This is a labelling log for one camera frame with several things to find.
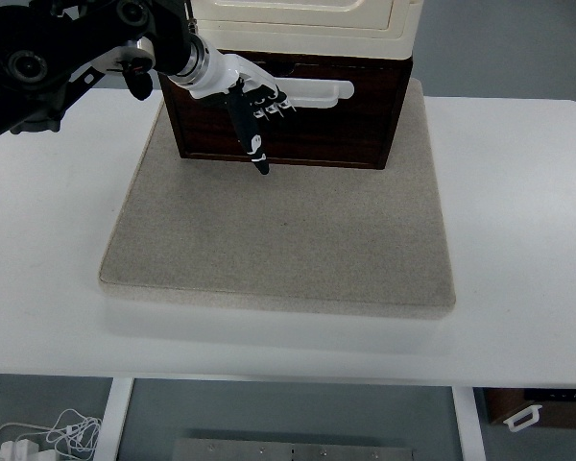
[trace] gray floor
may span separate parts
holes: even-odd
[[[459,461],[449,388],[138,380],[120,461],[171,459],[180,437],[413,449]]]
[[[0,0],[0,5],[14,3],[27,2]],[[414,60],[413,76],[422,81],[425,95],[576,101],[576,0],[425,0]],[[123,86],[109,78],[102,85]],[[16,381],[0,385],[0,424],[24,417],[53,423],[58,408],[76,405],[83,395],[106,398],[106,384],[99,389],[87,379],[69,381],[76,382],[79,390],[66,391],[65,400],[54,399],[61,385],[40,385],[33,376]],[[231,401],[231,391],[227,392],[226,415]],[[39,406],[27,406],[31,396]],[[343,394],[336,401],[354,399],[356,394]],[[380,407],[387,403],[384,399]],[[155,414],[153,403],[147,408],[150,416]],[[214,408],[219,416],[207,427],[219,425],[225,415],[221,405]],[[265,408],[256,406],[249,411],[250,419],[266,414]],[[349,434],[336,419],[317,424],[319,433]],[[489,461],[576,461],[576,431],[534,428],[509,434],[503,427],[485,425],[483,436]]]
[[[52,427],[67,408],[74,408],[85,416],[102,418],[110,386],[108,378],[0,375],[0,425],[15,422]],[[73,424],[76,420],[62,422]],[[30,431],[6,427],[0,431],[0,445]],[[43,446],[41,437],[30,439],[43,449],[52,448]]]

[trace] white handle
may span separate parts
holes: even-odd
[[[525,427],[529,427],[530,425],[534,425],[540,420],[540,412],[538,410],[541,409],[541,405],[531,405],[525,408],[522,411],[519,411],[514,416],[511,416],[506,421],[503,422],[504,425],[508,425],[510,432],[519,432],[520,430],[524,429]],[[525,416],[531,416],[531,419],[521,423],[520,425],[515,425],[517,421],[520,421]]]
[[[328,109],[354,94],[354,85],[347,80],[281,78],[276,83],[295,108]]]

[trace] white table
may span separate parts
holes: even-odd
[[[426,98],[457,293],[441,320],[132,303],[97,272],[161,95],[0,137],[0,373],[576,387],[576,104]]]

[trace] metal plate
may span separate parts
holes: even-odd
[[[413,461],[411,449],[178,439],[173,461]]]

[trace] wooden box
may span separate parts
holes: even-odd
[[[271,163],[385,167],[412,71],[411,59],[238,54],[275,77],[349,80],[354,84],[354,95],[334,108],[299,108],[294,126],[262,129],[263,147]],[[164,77],[160,82],[181,157],[249,160],[226,110],[202,106]]]

